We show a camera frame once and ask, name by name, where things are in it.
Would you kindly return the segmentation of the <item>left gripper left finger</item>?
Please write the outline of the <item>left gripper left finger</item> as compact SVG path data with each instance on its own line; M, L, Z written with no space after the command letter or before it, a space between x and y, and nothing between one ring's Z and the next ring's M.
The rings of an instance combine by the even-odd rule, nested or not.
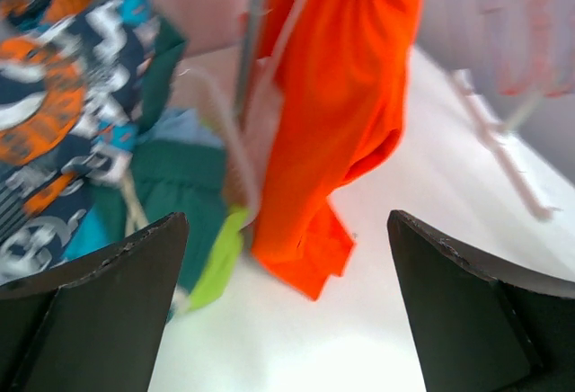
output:
M3 391L145 391L188 237L182 213L1 288Z

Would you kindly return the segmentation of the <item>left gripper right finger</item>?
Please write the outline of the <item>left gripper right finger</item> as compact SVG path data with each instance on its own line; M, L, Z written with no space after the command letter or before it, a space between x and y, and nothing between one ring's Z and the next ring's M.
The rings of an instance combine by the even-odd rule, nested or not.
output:
M574 284L403 210L389 243L428 391L572 391Z

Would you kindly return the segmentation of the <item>lime green shorts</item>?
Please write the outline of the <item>lime green shorts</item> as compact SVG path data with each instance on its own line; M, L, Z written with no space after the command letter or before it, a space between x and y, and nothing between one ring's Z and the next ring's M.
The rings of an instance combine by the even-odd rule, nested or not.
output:
M224 294L243 250L243 225L248 212L238 204L229 207L208 261L190 294L190 310L203 308Z

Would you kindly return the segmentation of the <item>teal green shorts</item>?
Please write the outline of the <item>teal green shorts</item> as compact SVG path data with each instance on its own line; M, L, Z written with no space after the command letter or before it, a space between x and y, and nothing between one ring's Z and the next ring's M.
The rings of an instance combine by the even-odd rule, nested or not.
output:
M185 48L185 38L165 18L160 18L155 54L142 84L137 138L154 126L164 110L170 109L166 104L173 72ZM192 292L226 217L221 194L225 150L166 140L137 143L129 171L149 221L173 212L184 213L189 221L190 234L178 285Z

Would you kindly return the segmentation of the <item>light blue shorts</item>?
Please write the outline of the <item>light blue shorts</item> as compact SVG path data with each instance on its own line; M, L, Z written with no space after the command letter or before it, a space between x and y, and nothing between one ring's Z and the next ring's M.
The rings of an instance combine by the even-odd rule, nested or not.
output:
M195 109L170 108L163 111L154 126L137 138L142 144L152 140L174 141L224 149L224 141Z

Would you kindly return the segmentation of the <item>patterned navy white shorts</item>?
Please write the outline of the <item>patterned navy white shorts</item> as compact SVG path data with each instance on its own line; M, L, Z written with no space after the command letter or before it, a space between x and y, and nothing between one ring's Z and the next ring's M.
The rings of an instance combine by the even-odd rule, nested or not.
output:
M106 246L94 184L136 144L157 22L149 0L1 0L1 280Z

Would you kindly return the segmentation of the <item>orange shorts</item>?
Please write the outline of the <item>orange shorts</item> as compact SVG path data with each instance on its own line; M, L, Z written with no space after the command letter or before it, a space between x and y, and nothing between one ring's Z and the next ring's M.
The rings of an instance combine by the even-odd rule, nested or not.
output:
M262 182L252 255L310 299L354 247L330 195L397 148L422 0L267 0L244 133Z

